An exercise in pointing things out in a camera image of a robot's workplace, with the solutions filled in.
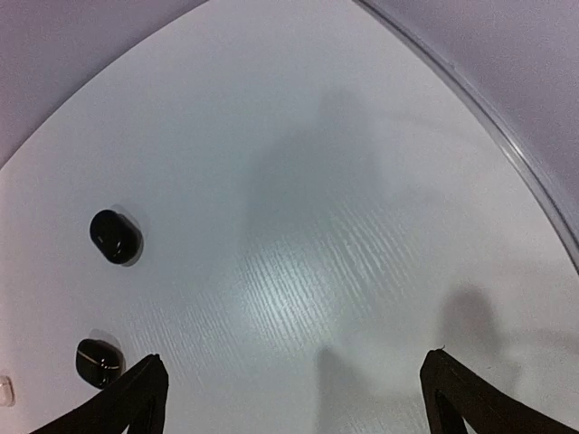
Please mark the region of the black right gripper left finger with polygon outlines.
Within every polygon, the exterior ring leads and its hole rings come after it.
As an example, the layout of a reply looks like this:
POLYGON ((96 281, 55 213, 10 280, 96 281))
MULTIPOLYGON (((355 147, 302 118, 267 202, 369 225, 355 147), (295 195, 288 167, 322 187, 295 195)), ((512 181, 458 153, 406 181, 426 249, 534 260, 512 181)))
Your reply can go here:
POLYGON ((80 407, 36 429, 36 434, 162 433, 168 373, 149 354, 80 407))

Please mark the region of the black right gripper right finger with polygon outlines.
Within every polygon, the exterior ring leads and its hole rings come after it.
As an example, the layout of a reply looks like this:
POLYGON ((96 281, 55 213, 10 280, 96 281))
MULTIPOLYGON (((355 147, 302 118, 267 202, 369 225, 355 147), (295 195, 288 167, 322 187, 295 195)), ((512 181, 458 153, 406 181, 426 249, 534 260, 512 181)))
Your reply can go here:
POLYGON ((483 380, 442 349, 426 354, 420 370, 431 433, 571 433, 573 429, 483 380))

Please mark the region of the large black charging case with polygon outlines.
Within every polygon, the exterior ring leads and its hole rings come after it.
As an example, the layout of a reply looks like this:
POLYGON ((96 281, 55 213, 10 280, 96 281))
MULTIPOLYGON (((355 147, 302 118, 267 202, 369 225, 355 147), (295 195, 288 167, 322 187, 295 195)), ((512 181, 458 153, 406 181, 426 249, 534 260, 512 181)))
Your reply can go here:
POLYGON ((123 214, 111 209, 99 211, 91 220, 90 239, 104 258, 115 265, 127 265, 141 246, 140 230, 123 214))

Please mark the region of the small black charging case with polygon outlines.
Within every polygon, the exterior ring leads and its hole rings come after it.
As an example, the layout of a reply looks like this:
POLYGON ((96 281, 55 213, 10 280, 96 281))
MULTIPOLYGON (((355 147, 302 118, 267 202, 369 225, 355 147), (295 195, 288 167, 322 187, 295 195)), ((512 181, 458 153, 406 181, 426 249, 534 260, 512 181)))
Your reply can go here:
POLYGON ((106 341, 87 338, 77 345, 75 367, 82 380, 103 390, 123 373, 124 356, 106 341))

